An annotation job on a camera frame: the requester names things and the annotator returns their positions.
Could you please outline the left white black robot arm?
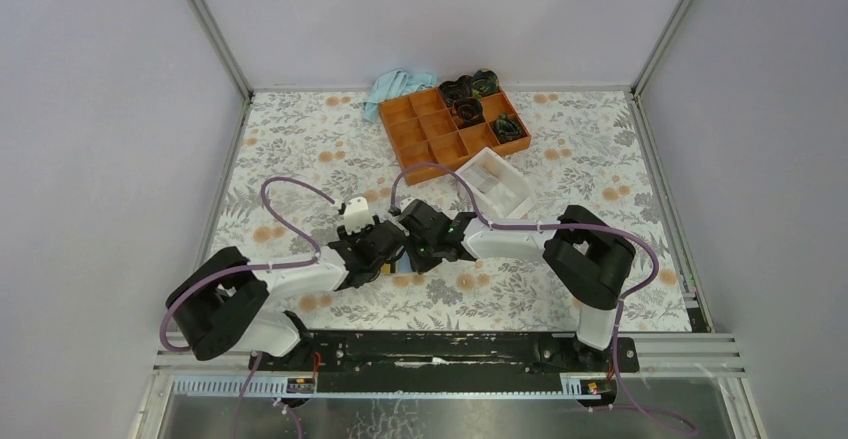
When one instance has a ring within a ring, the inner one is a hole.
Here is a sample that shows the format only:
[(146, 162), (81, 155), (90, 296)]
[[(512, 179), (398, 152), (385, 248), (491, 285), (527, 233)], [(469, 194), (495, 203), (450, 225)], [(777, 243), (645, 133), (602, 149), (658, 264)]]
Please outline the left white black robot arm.
[(309, 360), (305, 328), (294, 318), (268, 312), (273, 299), (358, 288), (379, 277), (382, 266), (406, 242), (404, 231), (378, 221), (339, 238), (312, 254), (282, 263), (253, 263), (235, 246), (208, 259), (167, 298), (163, 326), (176, 324), (186, 343), (177, 346), (160, 331), (171, 352), (190, 352), (199, 361), (232, 350), (271, 355), (296, 370)]

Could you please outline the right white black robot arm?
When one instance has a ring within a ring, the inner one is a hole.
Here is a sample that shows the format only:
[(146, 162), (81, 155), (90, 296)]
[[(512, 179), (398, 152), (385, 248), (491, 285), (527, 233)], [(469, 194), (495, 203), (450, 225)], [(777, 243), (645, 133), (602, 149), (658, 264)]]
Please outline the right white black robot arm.
[(407, 232), (412, 269), (428, 272), (444, 262), (508, 258), (546, 264), (581, 303), (575, 361), (597, 371), (613, 357), (618, 299), (636, 251), (586, 208), (571, 205), (552, 224), (484, 220), (475, 212), (454, 218), (422, 200), (393, 211)]

